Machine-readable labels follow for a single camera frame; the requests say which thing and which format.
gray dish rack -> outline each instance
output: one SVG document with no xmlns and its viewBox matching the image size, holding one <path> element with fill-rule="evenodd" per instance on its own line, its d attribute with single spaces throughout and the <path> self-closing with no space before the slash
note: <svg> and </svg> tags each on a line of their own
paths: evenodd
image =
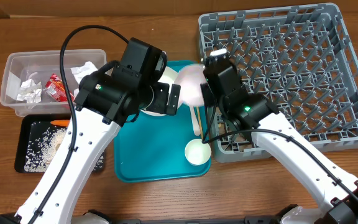
<svg viewBox="0 0 358 224">
<path fill-rule="evenodd" d="M 228 49 L 248 92 L 270 98 L 320 151 L 358 148 L 358 60 L 335 4 L 203 14 L 198 24 L 200 57 Z M 228 131 L 218 112 L 211 134 Z M 213 154 L 271 156 L 241 136 L 216 141 Z"/>
</svg>

plastic bin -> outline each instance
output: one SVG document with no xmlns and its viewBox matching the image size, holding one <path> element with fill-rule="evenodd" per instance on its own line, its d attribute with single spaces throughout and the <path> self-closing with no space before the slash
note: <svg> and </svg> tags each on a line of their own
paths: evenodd
<svg viewBox="0 0 358 224">
<path fill-rule="evenodd" d="M 59 54 L 59 50 L 10 54 L 2 78 L 1 104 L 14 109 L 18 116 L 69 113 L 67 102 L 56 102 L 44 91 L 42 91 L 40 103 L 26 103 L 16 100 L 21 83 L 29 78 L 36 83 L 41 82 L 42 88 L 44 88 L 53 73 L 60 77 Z M 99 49 L 65 51 L 65 75 L 72 93 L 78 88 L 78 83 L 70 68 L 80 67 L 88 61 L 100 68 L 106 63 L 106 53 Z"/>
<path fill-rule="evenodd" d="M 270 98 L 320 151 L 358 148 L 358 60 L 335 4 L 203 14 L 200 56 L 226 48 L 249 93 Z M 230 131 L 217 115 L 213 136 Z M 218 162 L 268 158 L 242 138 L 213 143 Z"/>
</svg>

teal tray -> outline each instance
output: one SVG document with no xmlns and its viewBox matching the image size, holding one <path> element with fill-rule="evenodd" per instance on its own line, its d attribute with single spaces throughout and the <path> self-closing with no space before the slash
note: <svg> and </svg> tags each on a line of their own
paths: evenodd
<svg viewBox="0 0 358 224">
<path fill-rule="evenodd" d="M 191 60 L 168 62 L 167 66 L 179 72 Z M 203 129 L 206 129 L 205 111 L 200 107 Z M 197 177 L 207 173 L 211 159 L 201 166 L 191 165 L 185 157 L 185 146 L 195 136 L 190 110 L 181 105 L 175 116 L 150 116 L 140 112 L 135 123 L 127 123 L 114 139 L 114 167 L 123 182 Z"/>
</svg>

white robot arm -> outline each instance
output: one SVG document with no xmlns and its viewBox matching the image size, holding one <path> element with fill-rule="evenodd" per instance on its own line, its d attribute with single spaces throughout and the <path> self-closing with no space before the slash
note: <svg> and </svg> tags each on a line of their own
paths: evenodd
<svg viewBox="0 0 358 224">
<path fill-rule="evenodd" d="M 102 115 L 86 108 L 83 108 L 81 111 L 75 111 L 75 113 L 78 126 L 76 138 L 78 149 L 71 156 L 66 171 L 42 209 L 43 214 L 34 223 L 71 223 L 75 204 L 92 173 L 93 167 L 121 128 L 120 125 L 114 122 L 110 124 L 103 123 Z M 18 209 L 16 216 L 21 217 L 21 223 L 28 223 L 30 221 L 34 211 L 41 204 L 53 181 L 56 179 L 69 150 L 72 130 L 72 122 L 70 122 L 66 136 L 47 171 L 30 197 Z M 73 223 L 83 222 L 81 220 L 84 218 L 88 219 L 89 216 L 74 219 Z M 107 223 L 98 216 L 93 216 L 93 219 L 95 218 L 100 219 L 100 223 Z"/>
<path fill-rule="evenodd" d="M 270 114 L 266 118 L 259 121 L 260 129 L 269 129 L 277 131 L 287 136 L 291 136 L 306 147 L 325 167 L 327 167 L 342 183 L 351 191 L 355 191 L 358 178 L 341 169 L 339 166 L 330 161 L 326 156 L 319 152 L 310 142 L 308 142 L 296 129 L 288 122 L 285 115 Z M 318 218 L 333 208 L 332 200 L 337 198 L 344 200 L 349 196 L 338 184 L 333 182 L 327 173 L 307 155 L 307 153 L 294 143 L 287 141 L 285 138 L 270 134 L 255 132 L 252 133 L 252 140 L 256 145 L 260 146 L 276 158 L 291 174 L 299 180 L 299 182 L 308 190 L 315 202 L 318 204 Z M 286 218 L 285 223 L 290 223 L 294 219 Z M 310 218 L 316 217 L 302 216 L 309 221 Z"/>
</svg>

tissue paper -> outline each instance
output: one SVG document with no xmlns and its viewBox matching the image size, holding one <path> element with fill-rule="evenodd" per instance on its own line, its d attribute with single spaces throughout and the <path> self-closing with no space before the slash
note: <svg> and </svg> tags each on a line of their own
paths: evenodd
<svg viewBox="0 0 358 224">
<path fill-rule="evenodd" d="M 71 68 L 71 72 L 74 75 L 75 80 L 80 84 L 82 78 L 86 75 L 90 75 L 92 72 L 97 71 L 98 69 L 94 66 L 92 62 L 85 62 L 81 67 Z"/>
<path fill-rule="evenodd" d="M 16 100 L 26 100 L 27 103 L 39 103 L 41 102 L 41 91 L 41 82 L 35 84 L 33 79 L 28 79 L 20 86 Z"/>
</svg>

